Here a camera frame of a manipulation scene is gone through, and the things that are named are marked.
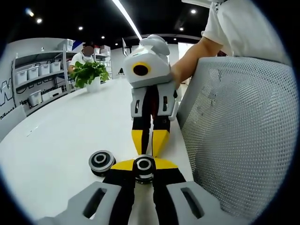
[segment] white robot panel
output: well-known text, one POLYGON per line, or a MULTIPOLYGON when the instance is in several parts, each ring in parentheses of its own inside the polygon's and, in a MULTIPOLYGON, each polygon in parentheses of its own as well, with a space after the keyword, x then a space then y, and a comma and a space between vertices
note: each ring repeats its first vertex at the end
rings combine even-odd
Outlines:
POLYGON ((139 47, 124 60, 123 70, 133 88, 167 83, 172 80, 167 55, 170 53, 165 41, 145 38, 139 47))

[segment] fluorescent light strip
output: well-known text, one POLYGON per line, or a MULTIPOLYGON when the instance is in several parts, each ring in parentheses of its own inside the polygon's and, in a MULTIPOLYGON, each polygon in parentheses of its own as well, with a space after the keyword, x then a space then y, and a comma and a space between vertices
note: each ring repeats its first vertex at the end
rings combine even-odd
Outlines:
POLYGON ((137 35, 137 37, 141 40, 142 36, 140 35, 140 32, 137 30, 137 28, 136 28, 135 24, 133 23, 132 19, 128 15, 126 9, 122 6, 122 4, 120 3, 119 0, 112 0, 112 1, 118 7, 118 9, 121 11, 121 13, 124 15, 124 17, 127 19, 128 23, 130 24, 130 26, 134 30, 134 32, 137 35))

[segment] white shirt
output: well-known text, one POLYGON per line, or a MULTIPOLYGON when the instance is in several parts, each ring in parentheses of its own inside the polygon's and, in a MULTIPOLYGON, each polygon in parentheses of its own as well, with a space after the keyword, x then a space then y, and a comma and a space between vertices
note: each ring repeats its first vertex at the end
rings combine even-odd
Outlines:
POLYGON ((228 55, 291 64, 272 25, 250 0, 212 3, 202 36, 223 45, 228 55))
POLYGON ((85 56, 82 52, 79 52, 73 56, 70 65, 75 66, 76 62, 85 64, 86 62, 93 62, 93 61, 94 61, 94 59, 92 56, 85 56))

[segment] person's arm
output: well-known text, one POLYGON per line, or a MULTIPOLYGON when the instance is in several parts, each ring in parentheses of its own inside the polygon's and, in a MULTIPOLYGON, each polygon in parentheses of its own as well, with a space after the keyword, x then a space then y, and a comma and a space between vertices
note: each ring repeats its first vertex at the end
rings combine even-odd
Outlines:
POLYGON ((179 87, 181 82, 194 74, 200 58, 216 56, 223 45, 226 45, 226 40, 227 37, 222 30, 217 16, 216 4, 212 3, 210 5, 207 25, 201 40, 191 47, 171 68, 177 87, 179 87))
POLYGON ((71 74, 74 70, 75 66, 70 65, 69 68, 67 69, 67 71, 69 72, 69 74, 71 74))
POLYGON ((177 87, 179 87, 181 82, 194 74, 200 58, 216 56, 221 48, 222 45, 217 42, 202 37, 201 40, 192 46, 171 68, 177 87))
POLYGON ((78 60, 78 54, 75 54, 75 55, 73 56, 72 60, 71 60, 70 66, 69 66, 68 69, 67 69, 67 71, 68 71, 69 73, 72 73, 72 72, 73 72, 73 70, 74 70, 74 68, 75 68, 75 63, 76 63, 77 61, 79 61, 79 60, 78 60))

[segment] ceiling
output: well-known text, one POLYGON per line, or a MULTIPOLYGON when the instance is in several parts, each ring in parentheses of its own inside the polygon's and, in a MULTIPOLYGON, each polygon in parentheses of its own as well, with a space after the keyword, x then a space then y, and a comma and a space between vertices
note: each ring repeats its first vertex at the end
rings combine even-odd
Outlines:
MULTIPOLYGON (((168 43, 178 41, 196 43, 205 29, 209 9, 181 2, 181 0, 120 0, 141 35, 171 34, 164 37, 168 43)), ((123 14, 111 0, 76 1, 32 0, 26 3, 35 14, 23 13, 17 26, 11 26, 9 42, 25 38, 69 38, 93 41, 97 45, 116 48, 125 38, 128 45, 137 45, 138 39, 123 14), (36 19, 43 19, 41 24, 36 19)))

